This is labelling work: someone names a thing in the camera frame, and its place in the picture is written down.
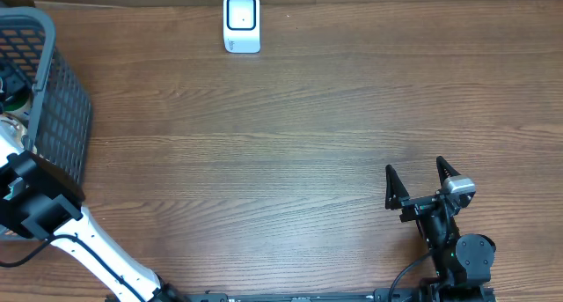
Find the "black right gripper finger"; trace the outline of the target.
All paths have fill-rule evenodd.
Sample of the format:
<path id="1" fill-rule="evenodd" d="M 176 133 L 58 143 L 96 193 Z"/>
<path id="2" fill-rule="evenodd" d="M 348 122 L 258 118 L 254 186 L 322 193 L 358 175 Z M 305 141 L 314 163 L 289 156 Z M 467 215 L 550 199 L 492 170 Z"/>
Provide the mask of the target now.
<path id="1" fill-rule="evenodd" d="M 459 176 L 460 173 L 455 170 L 443 156 L 436 158 L 436 167 L 439 175 L 439 180 L 444 183 L 448 178 Z"/>
<path id="2" fill-rule="evenodd" d="M 386 194 L 384 206 L 387 210 L 401 209 L 403 207 L 402 203 L 408 201 L 410 195 L 392 165 L 385 167 L 385 175 Z"/>

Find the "green lid seasoning jar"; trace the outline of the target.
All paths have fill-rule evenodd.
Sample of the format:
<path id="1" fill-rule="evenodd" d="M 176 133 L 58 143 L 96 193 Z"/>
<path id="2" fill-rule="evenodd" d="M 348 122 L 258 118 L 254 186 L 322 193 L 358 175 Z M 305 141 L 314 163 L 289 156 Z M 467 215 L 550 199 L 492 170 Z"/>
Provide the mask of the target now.
<path id="1" fill-rule="evenodd" d="M 4 112 L 27 121 L 31 112 L 32 96 L 29 94 L 18 96 L 11 104 L 4 105 Z"/>

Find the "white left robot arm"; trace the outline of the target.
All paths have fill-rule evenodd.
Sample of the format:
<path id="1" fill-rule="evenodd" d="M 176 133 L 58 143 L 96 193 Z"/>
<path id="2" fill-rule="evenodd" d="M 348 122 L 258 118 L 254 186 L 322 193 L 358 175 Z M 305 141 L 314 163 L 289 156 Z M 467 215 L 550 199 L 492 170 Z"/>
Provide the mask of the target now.
<path id="1" fill-rule="evenodd" d="M 83 190 L 62 169 L 17 144 L 1 128 L 1 226 L 41 244 L 18 261 L 29 262 L 53 246 L 79 261 L 119 301 L 183 301 L 153 270 L 125 252 L 83 205 Z"/>

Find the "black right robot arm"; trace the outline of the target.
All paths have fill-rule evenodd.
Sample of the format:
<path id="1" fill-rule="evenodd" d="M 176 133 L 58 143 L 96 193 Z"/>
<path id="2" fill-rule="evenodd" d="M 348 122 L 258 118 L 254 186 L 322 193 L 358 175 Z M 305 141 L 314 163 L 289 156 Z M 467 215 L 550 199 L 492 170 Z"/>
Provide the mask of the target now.
<path id="1" fill-rule="evenodd" d="M 385 168 L 385 208 L 400 210 L 403 223 L 414 221 L 428 252 L 410 263 L 387 290 L 376 296 L 385 301 L 495 301 L 491 280 L 496 245 L 486 235 L 459 232 L 454 216 L 469 206 L 476 193 L 473 180 L 462 175 L 444 157 L 436 158 L 440 188 L 432 195 L 412 198 L 396 170 Z M 419 286 L 400 290 L 403 276 L 431 259 L 436 276 L 423 278 Z"/>

